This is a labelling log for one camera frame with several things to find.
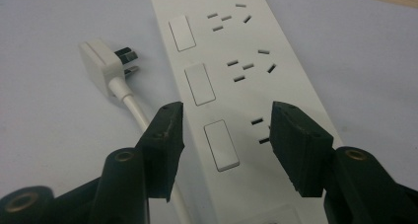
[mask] plug prong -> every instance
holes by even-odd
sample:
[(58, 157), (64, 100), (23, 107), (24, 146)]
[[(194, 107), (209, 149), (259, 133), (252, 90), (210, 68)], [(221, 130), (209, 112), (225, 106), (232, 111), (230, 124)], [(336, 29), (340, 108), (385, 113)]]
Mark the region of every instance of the plug prong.
[(123, 49), (120, 49), (118, 51), (115, 51), (114, 53), (122, 61), (122, 64), (127, 64), (130, 61), (138, 58), (138, 55), (136, 55), (135, 51), (133, 51), (129, 47), (125, 47)]
[(125, 74), (125, 78), (131, 76), (132, 74), (134, 74), (138, 70), (139, 70), (138, 66), (132, 66), (130, 68), (127, 68), (127, 69), (123, 70), (123, 72)]

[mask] white plug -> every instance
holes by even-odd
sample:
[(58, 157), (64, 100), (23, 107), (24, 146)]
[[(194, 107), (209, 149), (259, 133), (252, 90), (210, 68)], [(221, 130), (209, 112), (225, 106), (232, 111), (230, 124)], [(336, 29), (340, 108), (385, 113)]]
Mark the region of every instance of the white plug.
[(124, 48), (112, 52), (100, 38), (80, 43), (79, 49), (90, 78), (105, 96), (115, 94), (123, 101), (124, 97), (132, 95), (124, 85), (125, 73), (130, 74), (138, 67), (124, 71), (123, 64), (137, 58), (134, 51)]

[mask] power strip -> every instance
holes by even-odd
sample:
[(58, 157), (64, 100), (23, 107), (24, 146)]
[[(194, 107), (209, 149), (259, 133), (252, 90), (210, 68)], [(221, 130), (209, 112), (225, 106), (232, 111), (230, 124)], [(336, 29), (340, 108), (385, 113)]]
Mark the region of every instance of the power strip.
[(266, 1), (152, 1), (199, 162), (180, 166), (194, 222), (326, 223), (323, 200), (301, 198), (272, 152), (273, 101), (341, 140)]

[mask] white table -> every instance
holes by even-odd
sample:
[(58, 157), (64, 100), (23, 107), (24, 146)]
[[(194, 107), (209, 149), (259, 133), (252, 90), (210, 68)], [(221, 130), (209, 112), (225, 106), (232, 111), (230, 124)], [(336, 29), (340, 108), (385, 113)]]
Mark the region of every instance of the white table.
[[(345, 145), (418, 189), (418, 10), (267, 2)], [(0, 0), (0, 196), (36, 185), (62, 194), (99, 176), (110, 152), (136, 144), (129, 111), (87, 77), (77, 44), (94, 37), (137, 51), (141, 69), (128, 83), (149, 118), (178, 100), (150, 0)], [(151, 200), (151, 215), (175, 223), (164, 200)]]

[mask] socket slot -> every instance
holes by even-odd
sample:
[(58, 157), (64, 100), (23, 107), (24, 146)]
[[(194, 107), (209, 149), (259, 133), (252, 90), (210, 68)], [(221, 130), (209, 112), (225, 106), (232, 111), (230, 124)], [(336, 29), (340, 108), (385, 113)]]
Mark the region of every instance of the socket slot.
[(222, 28), (223, 28), (223, 26), (219, 26), (219, 27), (213, 28), (212, 30), (213, 30), (213, 32), (216, 32), (216, 31), (221, 30)]
[(246, 17), (245, 19), (244, 19), (244, 23), (246, 24), (246, 23), (248, 23), (248, 21), (250, 20), (252, 18), (252, 16), (251, 15), (248, 15), (248, 17)]
[(259, 49), (258, 53), (262, 53), (262, 54), (270, 54), (270, 50), (266, 50), (266, 49)]
[(263, 121), (264, 121), (264, 119), (263, 119), (262, 117), (260, 117), (260, 118), (258, 118), (258, 119), (253, 120), (253, 121), (251, 122), (251, 124), (252, 124), (252, 125), (256, 125), (256, 124), (261, 123), (261, 122), (263, 122)]
[(266, 143), (266, 142), (270, 142), (270, 138), (269, 137), (266, 137), (266, 138), (263, 138), (263, 139), (258, 140), (258, 143), (259, 144), (263, 144), (263, 143)]
[(247, 69), (250, 69), (252, 67), (254, 67), (254, 64), (251, 63), (251, 64), (243, 66), (243, 70), (247, 70)]
[(271, 67), (267, 70), (268, 73), (273, 72), (273, 70), (276, 68), (276, 64), (271, 65)]
[(232, 19), (233, 17), (231, 15), (225, 16), (224, 18), (221, 18), (222, 21), (227, 21), (229, 19)]
[(233, 60), (233, 61), (227, 63), (228, 66), (233, 66), (235, 64), (238, 64), (237, 60)]
[(210, 14), (210, 15), (208, 15), (208, 19), (212, 19), (212, 18), (214, 18), (216, 16), (218, 16), (217, 13)]
[(243, 75), (243, 76), (240, 76), (240, 77), (237, 77), (237, 78), (235, 78), (234, 79), (234, 82), (240, 82), (240, 81), (242, 81), (242, 80), (244, 80), (245, 79), (245, 76)]

